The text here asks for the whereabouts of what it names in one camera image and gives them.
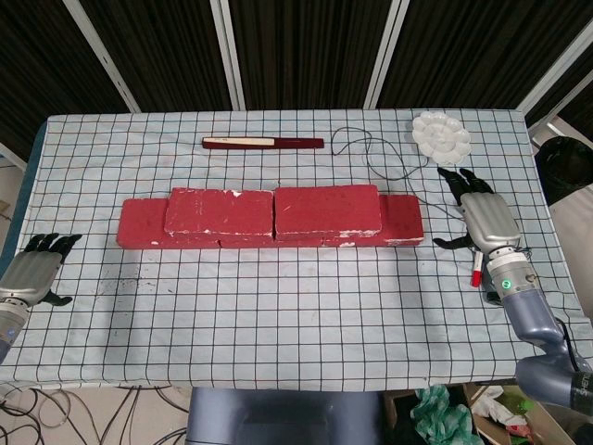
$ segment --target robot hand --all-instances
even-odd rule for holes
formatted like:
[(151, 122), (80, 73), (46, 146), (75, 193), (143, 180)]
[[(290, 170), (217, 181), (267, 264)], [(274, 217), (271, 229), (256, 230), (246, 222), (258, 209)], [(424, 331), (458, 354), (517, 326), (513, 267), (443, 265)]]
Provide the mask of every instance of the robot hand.
[(59, 297), (50, 287), (81, 236), (58, 237), (58, 234), (35, 235), (10, 262), (0, 280), (0, 363), (27, 322), (31, 306), (41, 301), (64, 306), (72, 301), (71, 297)]
[(573, 351), (568, 331), (556, 319), (539, 287), (536, 273), (518, 251), (521, 234), (504, 199), (465, 169), (438, 169), (461, 206), (468, 234), (452, 241), (434, 239), (441, 248), (476, 246), (489, 261), (492, 283), (517, 337), (544, 351), (517, 362), (517, 384), (537, 401), (593, 415), (593, 375)]

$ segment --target gray robot arm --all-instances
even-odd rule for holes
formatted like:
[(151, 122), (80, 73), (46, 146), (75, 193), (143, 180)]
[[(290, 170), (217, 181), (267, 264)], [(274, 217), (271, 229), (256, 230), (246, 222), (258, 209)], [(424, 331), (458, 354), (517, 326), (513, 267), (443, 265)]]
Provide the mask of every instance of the gray robot arm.
[(0, 279), (0, 363), (29, 319), (29, 308), (42, 302), (63, 306), (72, 298), (61, 298), (50, 287), (57, 271), (80, 235), (36, 235), (8, 265)]
[(517, 337), (537, 346), (542, 355), (517, 363), (519, 387), (537, 401), (593, 415), (591, 367), (572, 350), (539, 286), (536, 273), (518, 251), (521, 234), (504, 199), (472, 172), (438, 169), (457, 199), (468, 234), (434, 241), (442, 248), (479, 248), (487, 256), (486, 268)]

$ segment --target black trash bag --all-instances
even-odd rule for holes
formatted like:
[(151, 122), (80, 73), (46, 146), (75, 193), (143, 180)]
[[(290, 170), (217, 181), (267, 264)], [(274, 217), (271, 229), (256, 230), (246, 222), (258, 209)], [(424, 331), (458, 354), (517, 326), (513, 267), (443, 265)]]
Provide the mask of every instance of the black trash bag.
[(536, 154), (536, 166), (549, 206), (593, 184), (593, 149), (572, 137), (546, 141)]

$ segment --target table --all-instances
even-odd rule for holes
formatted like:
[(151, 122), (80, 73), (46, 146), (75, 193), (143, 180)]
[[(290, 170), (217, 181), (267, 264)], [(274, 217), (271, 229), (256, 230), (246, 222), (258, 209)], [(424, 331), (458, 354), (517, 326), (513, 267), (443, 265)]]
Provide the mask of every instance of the table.
[[(33, 308), (0, 366), (0, 392), (123, 382), (350, 391), (513, 376), (516, 361), (534, 348), (518, 341), (504, 311), (484, 303), (470, 286), (472, 252), (432, 243), (433, 237), (465, 233), (435, 165), (415, 170), (408, 181), (381, 177), (400, 176), (402, 160), (408, 171), (424, 163), (411, 139), (411, 120), (420, 112), (50, 118), (28, 167), (21, 216), (4, 259), (32, 234), (84, 234), (54, 286), (74, 302)], [(550, 306), (568, 322), (578, 351), (591, 359), (593, 330), (550, 222), (523, 115), (446, 112), (472, 135), (472, 155), (458, 167), (473, 169), (511, 205)], [(331, 135), (344, 126), (392, 143), (373, 140), (368, 160), (374, 171), (362, 142), (332, 155)], [(209, 152), (200, 141), (211, 135), (323, 137), (326, 147)], [(360, 130), (338, 133), (334, 151), (362, 136)], [(123, 251), (115, 242), (124, 199), (166, 197), (175, 186), (368, 183), (431, 204), (422, 204), (425, 240), (417, 248)]]

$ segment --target black grid lines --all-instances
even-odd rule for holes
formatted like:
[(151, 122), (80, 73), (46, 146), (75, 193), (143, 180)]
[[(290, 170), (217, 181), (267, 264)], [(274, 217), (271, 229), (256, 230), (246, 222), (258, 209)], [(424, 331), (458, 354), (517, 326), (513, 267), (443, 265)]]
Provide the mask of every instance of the black grid lines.
[[(186, 383), (220, 388), (374, 390), (427, 382), (505, 378), (534, 353), (501, 308), (470, 286), (472, 252), (435, 248), (463, 235), (430, 163), (410, 181), (366, 166), (365, 146), (331, 155), (332, 132), (358, 127), (392, 142), (411, 170), (421, 110), (299, 110), (58, 116), (20, 234), (85, 234), (57, 281), (64, 308), (39, 305), (0, 367), (1, 391), (30, 385)], [(593, 357), (541, 196), (523, 116), (451, 109), (472, 134), (468, 167), (511, 206), (532, 249), (550, 306)], [(322, 137), (320, 150), (209, 152), (205, 136)], [(360, 139), (342, 132), (335, 151)], [(373, 141), (369, 160), (399, 177), (393, 148)], [(128, 197), (166, 197), (175, 186), (274, 189), (376, 184), (416, 194), (425, 240), (417, 248), (286, 248), (122, 251), (115, 242)]]

